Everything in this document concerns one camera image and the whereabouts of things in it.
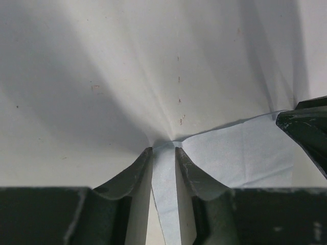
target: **white cloth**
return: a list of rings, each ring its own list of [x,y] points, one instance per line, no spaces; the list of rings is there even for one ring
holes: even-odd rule
[[[180,244],[176,146],[229,187],[291,186],[295,143],[275,125],[276,116],[259,116],[155,149],[152,188],[166,244]]]

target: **black plastic part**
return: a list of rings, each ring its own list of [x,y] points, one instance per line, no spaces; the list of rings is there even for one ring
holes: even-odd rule
[[[105,184],[0,188],[0,244],[145,244],[152,148]]]
[[[276,125],[291,137],[327,178],[327,97],[300,102],[281,112]]]
[[[326,244],[327,190],[230,189],[176,148],[182,245]]]

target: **white surface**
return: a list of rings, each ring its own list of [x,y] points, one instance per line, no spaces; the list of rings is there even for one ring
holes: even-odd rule
[[[180,244],[175,147],[228,187],[291,187],[294,141],[275,125],[278,113],[171,142],[155,149],[153,195],[167,244]]]
[[[326,9],[0,1],[0,184],[95,187],[149,145],[326,95]]]

